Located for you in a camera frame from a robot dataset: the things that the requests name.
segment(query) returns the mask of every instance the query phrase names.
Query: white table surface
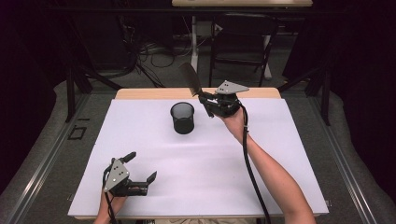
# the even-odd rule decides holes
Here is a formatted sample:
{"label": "white table surface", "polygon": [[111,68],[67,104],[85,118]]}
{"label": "white table surface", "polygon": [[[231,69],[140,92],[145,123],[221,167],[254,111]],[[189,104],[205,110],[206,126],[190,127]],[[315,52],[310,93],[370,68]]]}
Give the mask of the white table surface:
{"label": "white table surface", "polygon": [[[240,99],[253,138],[296,179],[315,215],[327,214],[312,167],[283,99]],[[194,130],[178,134],[170,108],[180,101],[195,108]],[[113,100],[69,216],[95,217],[103,171],[112,158],[135,151],[125,163],[133,181],[157,171],[148,196],[130,197],[118,217],[262,217],[242,147],[217,118],[207,116],[198,100]],[[251,163],[270,215],[281,211]]]}

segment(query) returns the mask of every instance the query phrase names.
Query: wrist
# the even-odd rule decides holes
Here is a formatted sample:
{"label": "wrist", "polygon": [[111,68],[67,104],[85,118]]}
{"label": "wrist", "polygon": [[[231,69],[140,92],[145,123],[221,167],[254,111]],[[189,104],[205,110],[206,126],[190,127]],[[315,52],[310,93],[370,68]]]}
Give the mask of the wrist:
{"label": "wrist", "polygon": [[[244,144],[244,135],[242,134],[241,136],[236,136],[235,137],[238,142],[243,145]],[[247,133],[247,142],[251,141],[250,134]]]}
{"label": "wrist", "polygon": [[110,223],[110,217],[108,214],[98,216],[96,220],[93,222],[93,224],[109,224]]}

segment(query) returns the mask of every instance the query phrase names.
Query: black curtain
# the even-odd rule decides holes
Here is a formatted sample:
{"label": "black curtain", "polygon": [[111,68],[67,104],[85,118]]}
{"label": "black curtain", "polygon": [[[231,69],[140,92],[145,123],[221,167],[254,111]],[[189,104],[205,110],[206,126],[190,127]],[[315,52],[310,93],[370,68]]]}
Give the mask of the black curtain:
{"label": "black curtain", "polygon": [[[137,7],[149,8],[170,8],[172,0],[137,0]],[[148,40],[160,44],[169,49],[173,49],[173,25],[172,16],[153,15],[139,17],[139,32]]]}
{"label": "black curtain", "polygon": [[33,2],[3,1],[0,10],[2,192],[48,121],[65,69]]}
{"label": "black curtain", "polygon": [[342,20],[307,20],[283,75],[294,79],[321,65],[332,52],[332,43],[339,43],[330,63],[331,89],[344,101],[354,148],[377,184],[396,202],[394,7],[385,0],[317,0],[314,7],[348,13]]}

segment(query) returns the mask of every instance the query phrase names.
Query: wire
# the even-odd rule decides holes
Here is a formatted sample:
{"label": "wire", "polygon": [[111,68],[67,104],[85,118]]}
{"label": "wire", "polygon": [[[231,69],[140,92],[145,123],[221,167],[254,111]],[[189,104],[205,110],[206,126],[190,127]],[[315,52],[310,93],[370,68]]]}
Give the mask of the wire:
{"label": "wire", "polygon": [[141,74],[143,73],[150,81],[151,83],[154,85],[154,87],[156,88],[165,88],[165,86],[161,83],[160,79],[157,77],[157,75],[148,67],[146,67],[145,65],[138,63],[136,65],[136,68],[138,68],[137,73]]}
{"label": "wire", "polygon": [[172,61],[171,61],[169,64],[166,64],[166,65],[163,65],[163,66],[159,66],[159,65],[154,64],[154,55],[156,55],[156,54],[152,54],[152,55],[151,55],[150,62],[151,62],[151,64],[152,64],[154,67],[157,67],[157,68],[169,67],[169,66],[171,66],[171,65],[174,63],[174,61],[175,61],[175,54],[174,54],[173,52],[171,52],[171,53],[170,53],[170,56],[172,57]]}
{"label": "wire", "polygon": [[257,197],[259,198],[260,205],[262,206],[262,210],[265,214],[265,220],[268,220],[268,224],[271,224],[271,218],[268,214],[267,207],[265,206],[264,200],[262,199],[262,194],[260,193],[259,187],[257,186],[256,179],[254,178],[253,172],[251,171],[250,162],[248,160],[248,146],[247,146],[247,137],[248,137],[248,112],[246,108],[240,104],[244,111],[244,139],[242,142],[242,146],[244,149],[244,157],[245,157],[245,164],[247,165],[247,171],[250,176],[251,183],[253,184],[254,190],[256,191]]}
{"label": "wire", "polygon": [[[111,167],[112,167],[112,165],[113,165],[113,161],[114,161],[114,159],[111,161],[111,165],[109,165],[109,166],[105,169],[105,171],[104,171],[104,173],[103,173],[103,185],[102,185],[102,189],[105,187],[106,180],[107,180],[107,178],[108,178],[108,175],[110,174],[110,170],[111,170]],[[117,222],[117,220],[116,220],[116,216],[115,216],[115,214],[114,214],[113,207],[111,206],[111,202],[113,201],[114,197],[113,197],[113,198],[111,199],[111,201],[110,201],[107,192],[105,192],[105,197],[106,197],[106,202],[107,202],[107,205],[108,205],[108,216],[109,216],[110,219],[111,219],[111,224],[118,224],[118,222]]]}
{"label": "wire", "polygon": [[190,47],[189,47],[189,51],[187,51],[187,53],[185,53],[185,54],[183,54],[183,55],[178,55],[178,56],[187,56],[187,55],[189,55],[190,54],[190,52],[191,52],[191,50],[192,50],[192,35],[191,35],[191,31],[190,31],[190,29],[189,29],[189,25],[186,23],[186,19],[184,18],[184,17],[182,17],[183,18],[183,22],[184,22],[184,25],[186,26],[186,30],[187,30],[187,36],[190,38]]}

